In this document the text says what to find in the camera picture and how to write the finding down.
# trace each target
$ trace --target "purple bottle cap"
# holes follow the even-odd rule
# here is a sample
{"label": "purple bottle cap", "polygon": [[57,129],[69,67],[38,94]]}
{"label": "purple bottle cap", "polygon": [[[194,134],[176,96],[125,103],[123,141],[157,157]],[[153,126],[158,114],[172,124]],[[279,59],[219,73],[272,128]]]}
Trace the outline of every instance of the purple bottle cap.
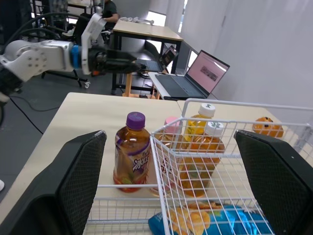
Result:
{"label": "purple bottle cap", "polygon": [[140,131],[145,127],[146,117],[139,112],[132,112],[127,115],[126,126],[132,130]]}

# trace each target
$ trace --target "robotic arm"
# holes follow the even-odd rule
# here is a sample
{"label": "robotic arm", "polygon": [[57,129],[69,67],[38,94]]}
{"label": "robotic arm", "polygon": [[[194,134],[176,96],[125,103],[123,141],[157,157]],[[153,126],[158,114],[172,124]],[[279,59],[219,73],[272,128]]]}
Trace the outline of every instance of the robotic arm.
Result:
{"label": "robotic arm", "polygon": [[131,73],[140,70],[141,67],[133,63],[136,58],[126,52],[91,46],[91,40],[98,38],[106,24],[101,11],[98,7],[89,21],[82,35],[82,46],[55,40],[11,42],[0,55],[0,107],[23,83],[44,71],[82,69],[84,74],[91,74],[93,71]]}

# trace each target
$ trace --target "black padded panel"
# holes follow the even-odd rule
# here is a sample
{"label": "black padded panel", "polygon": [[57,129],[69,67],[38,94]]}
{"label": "black padded panel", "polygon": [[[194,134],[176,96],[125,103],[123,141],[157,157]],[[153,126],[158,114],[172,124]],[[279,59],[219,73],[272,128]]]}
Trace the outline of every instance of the black padded panel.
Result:
{"label": "black padded panel", "polygon": [[58,198],[73,235],[81,235],[97,191],[104,133],[85,144],[59,189]]}
{"label": "black padded panel", "polygon": [[0,235],[81,235],[96,194],[106,139],[99,131],[68,141],[1,223]]}
{"label": "black padded panel", "polygon": [[312,213],[312,191],[286,159],[306,165],[302,170],[313,175],[311,166],[284,141],[246,131],[239,131],[235,139],[252,192],[275,233],[300,234],[307,223],[303,216]]}

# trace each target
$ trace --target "desk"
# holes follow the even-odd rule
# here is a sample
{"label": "desk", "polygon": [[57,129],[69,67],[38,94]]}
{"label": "desk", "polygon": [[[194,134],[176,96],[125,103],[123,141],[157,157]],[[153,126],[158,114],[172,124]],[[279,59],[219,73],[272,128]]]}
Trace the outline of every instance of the desk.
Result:
{"label": "desk", "polygon": [[[161,54],[164,49],[165,43],[171,43],[176,45],[176,50],[179,53],[181,42],[183,39],[170,30],[169,27],[151,26],[146,23],[133,23],[118,21],[114,29],[114,49],[122,49],[122,37],[137,38],[143,40],[153,40],[162,42]],[[172,72],[175,73],[178,57],[174,60],[172,66]],[[116,94],[116,88],[125,88],[123,84],[116,84],[116,73],[112,75],[112,94]]]}
{"label": "desk", "polygon": [[[177,101],[181,110],[184,108],[185,101]],[[187,108],[186,117],[198,114],[200,103],[190,103]],[[269,117],[274,122],[281,122],[270,111],[265,108],[247,107],[237,105],[213,104],[216,108],[214,119],[224,120],[246,120],[255,121],[261,117]]]}
{"label": "desk", "polygon": [[[54,160],[67,141],[77,136],[97,130],[106,131],[108,139],[104,149],[99,184],[113,185],[115,134],[125,126],[127,114],[133,111],[145,114],[146,129],[149,132],[162,127],[167,117],[179,117],[181,114],[177,102],[174,101],[69,93],[23,170],[1,202],[0,223],[34,177]],[[110,190],[109,188],[97,192],[97,196],[114,198],[119,195],[125,197],[129,194],[119,194],[117,189]]]}
{"label": "desk", "polygon": [[87,13],[87,9],[90,8],[90,14],[92,14],[92,6],[91,5],[69,2],[68,6],[83,9],[85,14]]}

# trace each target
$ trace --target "chip bag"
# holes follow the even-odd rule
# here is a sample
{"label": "chip bag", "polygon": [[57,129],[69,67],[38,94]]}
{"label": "chip bag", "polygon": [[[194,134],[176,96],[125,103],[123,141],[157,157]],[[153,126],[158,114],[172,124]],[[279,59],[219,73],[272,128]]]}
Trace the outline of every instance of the chip bag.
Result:
{"label": "chip bag", "polygon": [[[244,211],[233,205],[219,206],[199,203],[189,204],[187,208],[171,210],[168,218],[170,230],[174,235],[259,235],[271,234],[270,225],[259,213]],[[156,214],[148,221],[154,235],[165,235],[162,213]]]}

